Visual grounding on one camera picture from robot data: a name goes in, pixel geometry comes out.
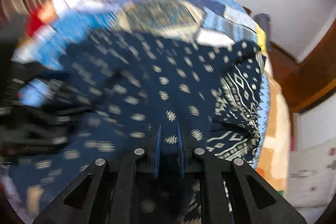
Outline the navy patterned hooded garment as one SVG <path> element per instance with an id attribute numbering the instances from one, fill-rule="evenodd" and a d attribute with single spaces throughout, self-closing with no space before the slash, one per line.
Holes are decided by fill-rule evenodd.
<path id="1" fill-rule="evenodd" d="M 9 169 L 34 223 L 231 223 L 234 160 L 260 141 L 256 42 L 96 29 L 18 64 Z"/>

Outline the orange beige plush blanket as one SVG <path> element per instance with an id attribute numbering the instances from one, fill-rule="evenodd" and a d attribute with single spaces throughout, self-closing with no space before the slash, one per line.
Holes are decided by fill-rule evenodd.
<path id="1" fill-rule="evenodd" d="M 270 108 L 266 135 L 256 171 L 282 196 L 286 196 L 290 153 L 290 118 L 282 88 L 273 78 L 272 65 L 265 63 L 270 87 Z"/>

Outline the blue patchwork bedspread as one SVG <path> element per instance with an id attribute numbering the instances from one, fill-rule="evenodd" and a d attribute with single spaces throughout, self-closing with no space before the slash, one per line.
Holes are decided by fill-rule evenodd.
<path id="1" fill-rule="evenodd" d="M 156 123 L 165 153 L 174 153 L 183 124 L 218 158 L 255 162 L 265 56 L 257 23 L 235 0 L 58 1 L 64 14 L 14 59 L 37 61 L 68 79 L 64 86 L 34 80 L 21 102 L 92 110 L 67 147 L 24 157 L 18 168 L 80 171 L 94 157 L 136 147 Z"/>

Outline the dark grey cloth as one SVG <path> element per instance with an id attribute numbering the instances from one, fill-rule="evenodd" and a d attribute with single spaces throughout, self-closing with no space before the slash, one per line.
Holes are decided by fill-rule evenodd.
<path id="1" fill-rule="evenodd" d="M 271 34 L 271 18 L 269 14 L 257 14 L 253 17 L 254 21 L 265 32 L 266 37 L 269 39 Z"/>

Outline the brown wooden door frame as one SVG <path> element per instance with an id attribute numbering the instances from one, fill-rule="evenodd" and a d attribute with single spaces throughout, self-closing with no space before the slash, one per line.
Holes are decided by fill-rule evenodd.
<path id="1" fill-rule="evenodd" d="M 291 112 L 303 113 L 335 94 L 335 22 L 302 62 L 274 42 L 269 57 Z"/>

